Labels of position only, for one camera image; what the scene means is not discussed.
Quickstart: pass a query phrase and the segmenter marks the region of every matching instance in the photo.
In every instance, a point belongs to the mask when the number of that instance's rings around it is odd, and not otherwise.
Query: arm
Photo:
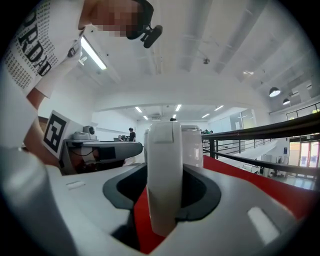
[[[28,94],[27,99],[34,108],[38,110],[44,97],[45,96],[40,91],[33,88]],[[45,165],[56,166],[59,168],[59,160],[42,144],[43,138],[44,133],[41,130],[38,118],[36,118],[24,138],[24,144],[28,151],[36,155]]]

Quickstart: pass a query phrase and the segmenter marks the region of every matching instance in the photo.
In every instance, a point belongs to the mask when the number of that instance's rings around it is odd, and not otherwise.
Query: person
[[[130,127],[129,131],[130,131],[129,142],[135,142],[136,141],[136,133],[134,132],[134,129]]]
[[[0,82],[20,87],[38,110],[59,79],[77,65],[86,26],[132,40],[144,33],[153,12],[147,0],[42,0],[8,46],[1,68],[9,79]],[[59,168],[59,160],[43,146],[43,138],[36,118],[24,144],[44,164]]]

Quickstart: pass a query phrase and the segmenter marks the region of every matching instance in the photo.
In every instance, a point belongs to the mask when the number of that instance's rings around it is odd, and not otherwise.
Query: cable
[[[78,153],[76,153],[76,152],[73,152],[71,149],[70,149],[70,151],[71,151],[73,154],[75,154],[75,155],[77,155],[77,156],[79,156],[79,157],[86,157],[86,156],[89,156],[89,155],[94,151],[94,149],[93,149],[90,153],[88,153],[88,154],[78,154]]]

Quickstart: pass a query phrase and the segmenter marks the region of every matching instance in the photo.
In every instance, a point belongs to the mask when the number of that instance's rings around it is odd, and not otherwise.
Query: white t-shirt
[[[2,65],[26,96],[36,88],[50,98],[54,85],[76,66],[83,5],[84,0],[43,0],[17,30]]]

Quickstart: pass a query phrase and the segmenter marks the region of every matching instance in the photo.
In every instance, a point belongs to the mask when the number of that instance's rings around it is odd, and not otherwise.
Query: black railing
[[[203,152],[210,157],[224,157],[261,168],[269,168],[293,174],[319,176],[318,167],[300,167],[281,163],[272,163],[235,156],[234,154],[272,143],[276,138],[304,137],[320,132],[320,112],[297,119],[228,132],[202,135]]]

